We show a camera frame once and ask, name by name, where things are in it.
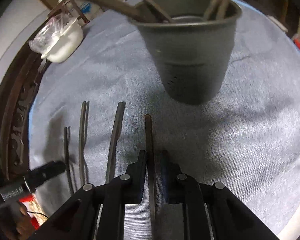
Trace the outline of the carved dark wooden bench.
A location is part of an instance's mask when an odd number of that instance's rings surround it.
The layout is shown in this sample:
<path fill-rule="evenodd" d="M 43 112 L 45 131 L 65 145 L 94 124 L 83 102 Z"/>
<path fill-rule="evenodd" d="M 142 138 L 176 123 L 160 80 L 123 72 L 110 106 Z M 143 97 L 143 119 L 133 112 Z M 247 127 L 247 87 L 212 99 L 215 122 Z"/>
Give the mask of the carved dark wooden bench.
<path fill-rule="evenodd" d="M 59 12 L 75 10 L 75 0 L 13 0 L 0 18 L 0 179 L 29 170 L 30 109 L 50 62 L 29 48 L 44 24 Z"/>

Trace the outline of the dark chopstick four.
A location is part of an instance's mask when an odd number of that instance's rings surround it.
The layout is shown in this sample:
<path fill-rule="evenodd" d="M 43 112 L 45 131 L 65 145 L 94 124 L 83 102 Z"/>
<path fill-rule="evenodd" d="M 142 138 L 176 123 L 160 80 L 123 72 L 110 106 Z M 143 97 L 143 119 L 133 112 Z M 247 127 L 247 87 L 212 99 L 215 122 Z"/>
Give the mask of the dark chopstick four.
<path fill-rule="evenodd" d="M 117 141 L 120 138 L 120 134 L 121 134 L 125 106 L 126 106 L 125 102 L 119 102 L 117 104 L 115 120 L 114 120 L 111 139 L 110 139 L 109 153 L 108 153 L 106 184 L 109 183 L 114 178 L 115 175 L 116 147 L 117 147 Z"/>

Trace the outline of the grey metal utensil cup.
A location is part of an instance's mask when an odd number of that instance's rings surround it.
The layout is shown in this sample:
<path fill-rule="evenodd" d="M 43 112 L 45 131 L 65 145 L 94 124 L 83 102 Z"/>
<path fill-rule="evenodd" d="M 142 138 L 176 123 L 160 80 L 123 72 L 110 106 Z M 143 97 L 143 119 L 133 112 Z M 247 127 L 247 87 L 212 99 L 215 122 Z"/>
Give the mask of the grey metal utensil cup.
<path fill-rule="evenodd" d="M 147 5 L 135 5 L 152 23 L 130 20 L 152 56 L 164 89 L 171 98 L 189 105 L 211 100 L 220 90 L 235 44 L 242 9 L 233 1 L 225 18 L 213 13 L 203 21 L 210 0 L 154 0 L 174 19 L 157 23 Z"/>

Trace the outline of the dark chopstick one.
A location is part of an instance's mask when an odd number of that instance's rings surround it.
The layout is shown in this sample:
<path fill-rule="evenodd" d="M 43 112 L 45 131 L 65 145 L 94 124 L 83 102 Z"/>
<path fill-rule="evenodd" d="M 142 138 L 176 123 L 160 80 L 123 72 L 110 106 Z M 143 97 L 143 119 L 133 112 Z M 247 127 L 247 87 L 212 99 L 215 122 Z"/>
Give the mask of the dark chopstick one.
<path fill-rule="evenodd" d="M 209 6 L 203 14 L 203 21 L 208 21 L 216 9 L 216 20 L 224 19 L 229 3 L 230 0 L 211 0 Z"/>

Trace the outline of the dark chopstick six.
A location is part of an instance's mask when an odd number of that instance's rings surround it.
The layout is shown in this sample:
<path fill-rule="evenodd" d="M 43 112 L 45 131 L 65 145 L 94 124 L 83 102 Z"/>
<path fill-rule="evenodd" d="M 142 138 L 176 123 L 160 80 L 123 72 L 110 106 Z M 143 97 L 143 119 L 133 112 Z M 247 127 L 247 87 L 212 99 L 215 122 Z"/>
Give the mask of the dark chopstick six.
<path fill-rule="evenodd" d="M 69 155 L 69 130 L 67 127 L 63 129 L 63 141 L 64 141 L 64 160 L 66 165 L 66 176 L 68 180 L 70 194 L 74 194 L 74 187 L 72 185 L 71 172 L 70 172 L 70 155 Z"/>

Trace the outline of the dark chopstick five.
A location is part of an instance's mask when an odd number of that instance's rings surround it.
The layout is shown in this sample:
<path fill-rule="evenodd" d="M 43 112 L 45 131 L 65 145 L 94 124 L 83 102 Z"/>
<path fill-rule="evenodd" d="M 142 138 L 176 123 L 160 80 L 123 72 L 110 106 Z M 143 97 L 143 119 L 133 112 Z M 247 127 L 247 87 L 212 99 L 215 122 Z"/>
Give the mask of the dark chopstick five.
<path fill-rule="evenodd" d="M 79 122 L 79 141 L 78 141 L 78 158 L 79 158 L 79 177 L 81 185 L 88 182 L 88 168 L 84 158 L 84 148 L 87 140 L 88 130 L 88 112 L 89 106 L 87 101 L 82 102 L 81 115 Z"/>

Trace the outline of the white bowl with plastic bag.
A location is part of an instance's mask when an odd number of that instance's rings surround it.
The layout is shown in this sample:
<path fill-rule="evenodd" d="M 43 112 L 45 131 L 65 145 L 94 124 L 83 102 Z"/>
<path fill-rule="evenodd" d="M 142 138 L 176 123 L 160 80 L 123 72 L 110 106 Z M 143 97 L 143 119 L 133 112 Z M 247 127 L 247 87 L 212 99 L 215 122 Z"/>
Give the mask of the white bowl with plastic bag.
<path fill-rule="evenodd" d="M 77 18 L 68 14 L 51 17 L 29 41 L 30 49 L 52 63 L 62 63 L 79 47 L 84 38 Z"/>

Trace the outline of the dark chopstick three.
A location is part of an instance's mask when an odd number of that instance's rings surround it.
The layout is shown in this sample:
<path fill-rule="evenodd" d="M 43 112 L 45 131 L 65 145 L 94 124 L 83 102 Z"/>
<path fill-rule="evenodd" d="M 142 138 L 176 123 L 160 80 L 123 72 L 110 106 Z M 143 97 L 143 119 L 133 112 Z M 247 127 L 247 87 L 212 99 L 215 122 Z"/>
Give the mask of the dark chopstick three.
<path fill-rule="evenodd" d="M 157 217 L 157 189 L 155 175 L 155 158 L 153 146 L 152 117 L 145 115 L 145 133 L 146 133 L 146 152 L 147 152 L 147 172 L 148 172 L 148 191 L 149 191 L 149 210 L 151 224 L 156 223 Z"/>

